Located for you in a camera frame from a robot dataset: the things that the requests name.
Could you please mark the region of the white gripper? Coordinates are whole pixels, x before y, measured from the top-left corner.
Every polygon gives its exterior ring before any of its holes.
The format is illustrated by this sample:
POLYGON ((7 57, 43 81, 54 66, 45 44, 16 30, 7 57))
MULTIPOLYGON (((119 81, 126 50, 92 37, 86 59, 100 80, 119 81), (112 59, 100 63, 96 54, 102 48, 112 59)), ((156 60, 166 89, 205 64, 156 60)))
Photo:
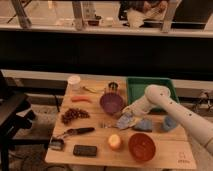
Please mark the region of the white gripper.
POLYGON ((135 116, 142 116, 148 114, 155 107, 146 96, 142 96, 135 100, 130 105, 126 106, 122 113, 130 113, 135 116))

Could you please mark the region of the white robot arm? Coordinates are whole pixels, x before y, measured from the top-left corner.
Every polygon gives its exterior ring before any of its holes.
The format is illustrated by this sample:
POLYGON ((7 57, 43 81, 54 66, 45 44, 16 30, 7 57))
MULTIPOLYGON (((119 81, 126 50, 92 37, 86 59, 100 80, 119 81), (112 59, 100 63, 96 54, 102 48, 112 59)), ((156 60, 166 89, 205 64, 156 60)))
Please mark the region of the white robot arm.
POLYGON ((213 156, 213 123, 172 100, 165 86, 148 85, 144 95, 126 106, 123 113, 145 115, 155 106, 163 108, 213 156))

